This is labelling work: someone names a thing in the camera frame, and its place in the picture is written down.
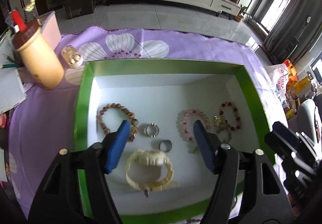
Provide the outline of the gold rhinestone brooch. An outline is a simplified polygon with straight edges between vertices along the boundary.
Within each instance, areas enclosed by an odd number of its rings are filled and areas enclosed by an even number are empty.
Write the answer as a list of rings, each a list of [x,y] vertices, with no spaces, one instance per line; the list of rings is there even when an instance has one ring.
[[[223,115],[214,116],[213,122],[214,122],[215,127],[217,128],[218,134],[223,131],[230,131],[231,130],[231,125],[228,123],[228,121],[225,119],[225,117]]]

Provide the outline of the cream carved bangle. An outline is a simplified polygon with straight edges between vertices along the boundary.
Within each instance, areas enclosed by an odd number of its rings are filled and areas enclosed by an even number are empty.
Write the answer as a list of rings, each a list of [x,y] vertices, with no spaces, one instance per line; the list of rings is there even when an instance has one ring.
[[[127,159],[125,176],[130,187],[145,194],[180,187],[173,181],[170,158],[160,150],[138,149],[132,152]]]

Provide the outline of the orange yellow package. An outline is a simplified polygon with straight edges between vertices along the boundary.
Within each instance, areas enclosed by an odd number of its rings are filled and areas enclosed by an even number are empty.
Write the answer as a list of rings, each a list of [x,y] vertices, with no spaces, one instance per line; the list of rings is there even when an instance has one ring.
[[[286,86],[287,96],[292,99],[300,98],[302,101],[312,98],[314,92],[312,91],[312,81],[309,77],[306,76],[303,79],[299,79],[296,68],[291,61],[287,59],[283,63],[289,72]]]

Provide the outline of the green cardboard box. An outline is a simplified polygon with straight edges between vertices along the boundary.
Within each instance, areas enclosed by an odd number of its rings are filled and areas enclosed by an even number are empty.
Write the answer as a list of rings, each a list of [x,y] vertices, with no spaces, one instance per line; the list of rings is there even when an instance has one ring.
[[[88,62],[82,74],[74,123],[74,149],[84,150],[104,138],[97,114],[109,103],[135,114],[139,133],[125,146],[118,166],[106,180],[124,223],[174,223],[202,214],[216,184],[214,176],[193,144],[184,139],[180,118],[197,109],[213,118],[224,102],[236,105],[242,128],[233,133],[232,146],[252,152],[261,148],[270,161],[273,151],[265,144],[270,131],[264,108],[244,66],[224,62],[174,59],[124,59]],[[168,153],[179,188],[145,197],[125,178],[129,155],[157,149],[172,142]]]

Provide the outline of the white red plastic bag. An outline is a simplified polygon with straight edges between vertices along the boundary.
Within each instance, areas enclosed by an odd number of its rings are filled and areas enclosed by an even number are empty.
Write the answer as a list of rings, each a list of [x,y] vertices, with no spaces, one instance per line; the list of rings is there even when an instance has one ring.
[[[286,88],[288,83],[289,71],[285,64],[276,64],[272,66],[265,67],[266,72],[268,73],[277,97],[281,103],[286,100]]]

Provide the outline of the purple floral tablecloth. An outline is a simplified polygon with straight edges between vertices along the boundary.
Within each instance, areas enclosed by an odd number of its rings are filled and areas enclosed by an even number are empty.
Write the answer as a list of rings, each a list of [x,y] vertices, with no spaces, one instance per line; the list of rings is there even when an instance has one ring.
[[[157,30],[108,31],[98,26],[66,34],[56,46],[75,47],[84,61],[104,59],[171,58],[211,60],[242,64],[251,76],[263,104],[267,121],[287,121],[265,65],[250,48],[221,38]],[[29,214],[35,192],[53,158],[73,143],[74,105],[83,67],[72,69],[62,62],[65,76],[52,90],[37,83],[10,117],[9,165],[18,204]]]

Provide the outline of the cream bear bottle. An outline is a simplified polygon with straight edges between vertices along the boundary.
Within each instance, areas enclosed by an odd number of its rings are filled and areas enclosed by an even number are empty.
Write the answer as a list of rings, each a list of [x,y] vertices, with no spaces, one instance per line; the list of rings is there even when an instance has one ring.
[[[20,21],[19,31],[12,39],[15,50],[31,76],[46,89],[53,89],[63,79],[64,69],[36,20]]]

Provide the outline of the small potted plant on floor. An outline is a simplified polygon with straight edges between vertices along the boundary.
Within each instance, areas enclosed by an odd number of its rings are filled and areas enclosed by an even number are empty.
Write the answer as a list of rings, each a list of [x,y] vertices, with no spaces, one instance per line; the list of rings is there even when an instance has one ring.
[[[241,5],[241,8],[240,8],[240,11],[239,11],[238,15],[234,16],[234,20],[239,22],[239,23],[241,21],[243,21],[244,20],[244,15],[247,13],[247,9],[248,9],[247,6]]]

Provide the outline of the pink box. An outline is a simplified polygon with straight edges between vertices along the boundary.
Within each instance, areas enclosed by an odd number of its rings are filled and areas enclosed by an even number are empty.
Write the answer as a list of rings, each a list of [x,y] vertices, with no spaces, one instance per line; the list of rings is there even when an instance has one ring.
[[[58,22],[56,18],[56,12],[51,11],[45,13],[39,17],[41,24],[41,34],[47,41],[52,50],[56,49],[56,46],[62,39]]]

